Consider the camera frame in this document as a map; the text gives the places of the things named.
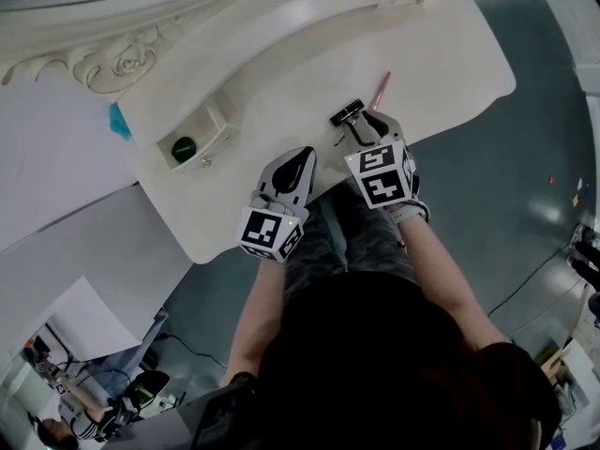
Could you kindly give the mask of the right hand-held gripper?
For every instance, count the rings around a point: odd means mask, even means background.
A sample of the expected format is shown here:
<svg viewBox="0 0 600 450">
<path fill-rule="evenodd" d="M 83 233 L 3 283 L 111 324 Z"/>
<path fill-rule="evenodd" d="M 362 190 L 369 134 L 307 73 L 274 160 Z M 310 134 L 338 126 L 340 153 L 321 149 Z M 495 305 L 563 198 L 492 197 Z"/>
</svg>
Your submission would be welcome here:
<svg viewBox="0 0 600 450">
<path fill-rule="evenodd" d="M 354 144 L 345 162 L 356 185 L 370 209 L 406 203 L 414 196 L 415 165 L 402 127 L 382 112 L 363 116 L 348 124 Z"/>
</svg>

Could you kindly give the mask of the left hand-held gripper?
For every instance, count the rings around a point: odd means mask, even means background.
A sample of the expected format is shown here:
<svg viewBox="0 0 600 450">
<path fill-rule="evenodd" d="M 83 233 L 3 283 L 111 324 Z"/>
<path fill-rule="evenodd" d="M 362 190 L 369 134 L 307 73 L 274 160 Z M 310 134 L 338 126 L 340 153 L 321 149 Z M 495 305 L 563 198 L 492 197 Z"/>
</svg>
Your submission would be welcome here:
<svg viewBox="0 0 600 450">
<path fill-rule="evenodd" d="M 242 208 L 237 244 L 246 254 L 285 263 L 304 236 L 317 167 L 311 146 L 297 147 L 262 171 L 249 205 Z M 290 202 L 291 207 L 282 202 Z"/>
</svg>

